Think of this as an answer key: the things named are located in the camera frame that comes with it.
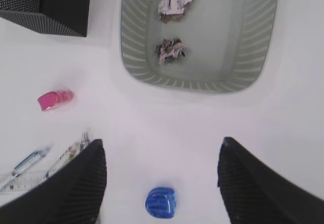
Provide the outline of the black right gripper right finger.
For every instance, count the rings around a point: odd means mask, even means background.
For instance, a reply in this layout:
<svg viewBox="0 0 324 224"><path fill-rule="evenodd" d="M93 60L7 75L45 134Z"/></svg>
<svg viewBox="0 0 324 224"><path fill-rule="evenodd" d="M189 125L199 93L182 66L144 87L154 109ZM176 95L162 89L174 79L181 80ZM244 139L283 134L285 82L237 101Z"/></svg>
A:
<svg viewBox="0 0 324 224"><path fill-rule="evenodd" d="M218 188L231 223L323 223L323 200L288 181L232 137L218 161Z"/></svg>

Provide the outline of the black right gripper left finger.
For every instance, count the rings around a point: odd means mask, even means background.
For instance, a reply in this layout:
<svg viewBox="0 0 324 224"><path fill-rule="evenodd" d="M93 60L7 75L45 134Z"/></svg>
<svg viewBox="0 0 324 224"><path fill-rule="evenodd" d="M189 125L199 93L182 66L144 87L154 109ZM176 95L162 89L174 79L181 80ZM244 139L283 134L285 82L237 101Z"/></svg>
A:
<svg viewBox="0 0 324 224"><path fill-rule="evenodd" d="M1 207L1 223L96 223L107 186L101 139L38 187Z"/></svg>

